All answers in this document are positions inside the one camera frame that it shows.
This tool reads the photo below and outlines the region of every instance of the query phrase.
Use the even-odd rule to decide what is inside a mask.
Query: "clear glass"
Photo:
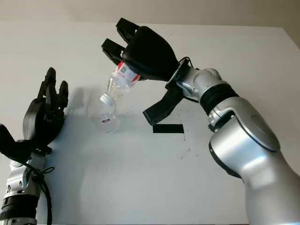
[[[119,126],[116,102],[108,95],[91,99],[87,113],[94,124],[104,133],[114,132]]]
[[[116,100],[129,93],[139,78],[126,64],[121,63],[109,78],[106,93],[89,101],[88,115],[104,133],[111,133],[118,128]]]

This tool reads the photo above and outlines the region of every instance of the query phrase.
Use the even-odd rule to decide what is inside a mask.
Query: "bottle cap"
[[[101,95],[100,100],[104,104],[109,105],[109,106],[112,106],[112,105],[115,104],[115,100],[112,97],[110,97],[109,95],[107,95],[106,93],[104,93],[103,95]]]

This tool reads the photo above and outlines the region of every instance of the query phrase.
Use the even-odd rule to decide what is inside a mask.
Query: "white wall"
[[[283,27],[300,46],[300,0],[0,0],[0,20]]]

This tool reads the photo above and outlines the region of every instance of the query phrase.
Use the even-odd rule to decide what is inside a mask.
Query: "table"
[[[300,174],[300,51],[282,28],[148,24],[198,68],[216,68],[277,134]],[[89,96],[105,91],[115,68],[101,51],[105,38],[126,46],[115,24],[0,22],[0,122],[22,139],[23,116],[47,69],[69,83],[67,119],[51,143],[46,176],[54,224],[247,223],[241,180],[208,151],[202,108],[183,100],[164,123],[185,134],[153,134],[142,111],[166,92],[164,82],[139,82],[118,102],[121,124],[101,134],[86,114]],[[9,160],[0,156],[0,193]],[[45,198],[37,210],[46,221]]]

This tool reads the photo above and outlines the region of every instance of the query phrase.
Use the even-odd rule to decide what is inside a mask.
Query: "bottle label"
[[[115,70],[112,72],[112,74],[125,80],[128,83],[135,82],[140,78],[140,76],[129,69],[129,67],[124,62],[120,62],[117,68],[115,68]]]

